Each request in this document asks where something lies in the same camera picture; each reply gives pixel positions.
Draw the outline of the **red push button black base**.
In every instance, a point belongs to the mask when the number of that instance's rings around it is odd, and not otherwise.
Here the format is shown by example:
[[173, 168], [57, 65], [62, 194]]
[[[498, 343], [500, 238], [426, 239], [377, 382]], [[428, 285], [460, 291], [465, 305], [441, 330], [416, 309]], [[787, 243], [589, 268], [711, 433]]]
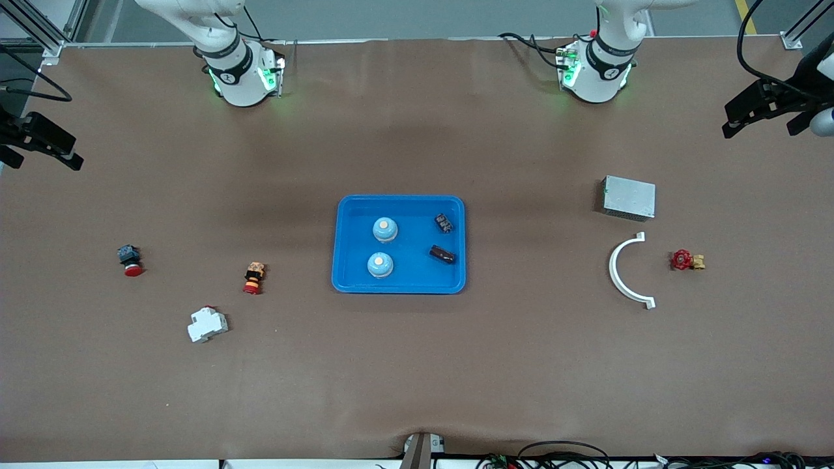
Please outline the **red push button black base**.
[[131, 244], [125, 244], [117, 250], [117, 258], [123, 266], [123, 273], [128, 277], [137, 277], [143, 273], [142, 257], [140, 252]]

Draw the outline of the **grey metal power supply box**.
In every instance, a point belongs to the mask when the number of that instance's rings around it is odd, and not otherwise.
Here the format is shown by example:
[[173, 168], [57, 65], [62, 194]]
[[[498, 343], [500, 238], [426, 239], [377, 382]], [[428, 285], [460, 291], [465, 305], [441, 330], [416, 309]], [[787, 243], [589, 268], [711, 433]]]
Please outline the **grey metal power supply box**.
[[601, 211], [607, 216], [646, 222], [656, 215], [655, 184], [607, 175], [601, 181], [601, 191]]

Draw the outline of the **white circuit breaker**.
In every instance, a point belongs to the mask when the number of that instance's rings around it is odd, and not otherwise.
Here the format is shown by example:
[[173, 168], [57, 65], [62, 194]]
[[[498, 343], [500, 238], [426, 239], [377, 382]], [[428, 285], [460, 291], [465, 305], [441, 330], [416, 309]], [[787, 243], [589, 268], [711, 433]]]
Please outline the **white circuit breaker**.
[[229, 325], [225, 315], [209, 305], [191, 314], [191, 323], [187, 327], [188, 335], [193, 343], [205, 343], [212, 336], [228, 330]]

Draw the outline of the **red orange emergency stop button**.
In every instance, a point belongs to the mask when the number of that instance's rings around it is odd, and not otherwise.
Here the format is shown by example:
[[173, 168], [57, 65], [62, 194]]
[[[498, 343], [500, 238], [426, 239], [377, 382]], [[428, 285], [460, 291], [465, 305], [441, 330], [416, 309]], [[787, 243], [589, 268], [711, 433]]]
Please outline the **red orange emergency stop button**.
[[257, 294], [261, 293], [261, 284], [263, 282], [263, 278], [265, 278], [265, 274], [267, 272], [267, 266], [260, 262], [252, 262], [248, 265], [248, 269], [244, 274], [244, 287], [242, 291], [248, 294], [252, 294], [253, 296], [257, 296]]

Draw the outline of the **white table edge panel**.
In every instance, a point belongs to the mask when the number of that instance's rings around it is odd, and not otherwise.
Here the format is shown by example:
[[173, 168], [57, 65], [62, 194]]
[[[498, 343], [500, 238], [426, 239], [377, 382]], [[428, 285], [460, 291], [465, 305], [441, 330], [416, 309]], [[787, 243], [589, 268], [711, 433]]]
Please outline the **white table edge panel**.
[[400, 469], [402, 460], [227, 459], [221, 469]]
[[218, 459], [0, 462], [0, 469], [220, 469]]

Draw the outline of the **blue plastic tray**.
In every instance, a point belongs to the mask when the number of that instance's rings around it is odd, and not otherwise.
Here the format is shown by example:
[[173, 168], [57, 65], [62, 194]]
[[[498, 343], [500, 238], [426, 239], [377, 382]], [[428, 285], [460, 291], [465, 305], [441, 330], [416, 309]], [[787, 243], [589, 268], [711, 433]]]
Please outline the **blue plastic tray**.
[[[443, 234], [435, 216], [445, 214], [455, 226]], [[388, 217], [399, 234], [382, 243], [373, 237], [375, 220]], [[455, 264], [429, 254], [433, 244], [453, 252]], [[385, 278], [367, 272], [372, 253], [385, 252], [394, 271]], [[352, 294], [457, 294], [467, 284], [467, 210], [454, 195], [347, 195], [337, 208], [331, 282]]]

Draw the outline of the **brown table cover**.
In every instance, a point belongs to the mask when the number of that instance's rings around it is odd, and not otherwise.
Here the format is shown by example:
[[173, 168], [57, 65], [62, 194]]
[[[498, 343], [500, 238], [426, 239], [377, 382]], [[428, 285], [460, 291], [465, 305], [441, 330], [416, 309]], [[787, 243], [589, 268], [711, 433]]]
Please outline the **brown table cover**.
[[[500, 40], [301, 45], [282, 98], [236, 109], [190, 48], [66, 50], [45, 74], [71, 103], [30, 107], [83, 169], [0, 176], [0, 461], [366, 459], [418, 431], [834, 454], [834, 137], [724, 139], [753, 80], [730, 38], [639, 56], [586, 105]], [[603, 214], [607, 175], [655, 184], [655, 217]], [[347, 195], [462, 199], [463, 290], [337, 291]], [[641, 231], [618, 270], [651, 311], [607, 270]], [[206, 305], [229, 330], [193, 343]]]

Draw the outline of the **aluminium frame profile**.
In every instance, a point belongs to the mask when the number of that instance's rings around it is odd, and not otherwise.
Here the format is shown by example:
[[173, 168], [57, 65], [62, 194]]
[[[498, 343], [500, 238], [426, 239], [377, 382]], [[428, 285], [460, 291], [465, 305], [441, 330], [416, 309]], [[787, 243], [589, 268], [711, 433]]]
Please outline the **aluminium frame profile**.
[[812, 47], [815, 42], [803, 38], [814, 29], [817, 23], [821, 23], [829, 12], [834, 13], [834, 0], [813, 0], [813, 3], [804, 9], [799, 18], [793, 21], [786, 31], [779, 33], [784, 48], [786, 50], [802, 50], [805, 44]]
[[0, 44], [35, 50], [47, 65], [78, 35], [90, 0], [0, 0]]

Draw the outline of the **white curved plastic bracket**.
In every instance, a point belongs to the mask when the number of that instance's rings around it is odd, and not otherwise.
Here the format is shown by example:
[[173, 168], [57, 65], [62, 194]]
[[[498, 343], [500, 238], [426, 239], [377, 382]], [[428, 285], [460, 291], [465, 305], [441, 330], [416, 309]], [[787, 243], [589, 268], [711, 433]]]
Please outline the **white curved plastic bracket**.
[[632, 244], [643, 243], [644, 241], [646, 241], [646, 233], [641, 231], [637, 232], [633, 238], [628, 238], [628, 240], [624, 240], [622, 243], [617, 244], [609, 256], [607, 270], [614, 288], [616, 288], [622, 296], [625, 296], [629, 300], [643, 304], [647, 311], [651, 311], [657, 306], [655, 297], [643, 296], [643, 294], [638, 294], [637, 292], [632, 291], [631, 288], [623, 282], [618, 270], [618, 261], [622, 250], [628, 246], [632, 246]]

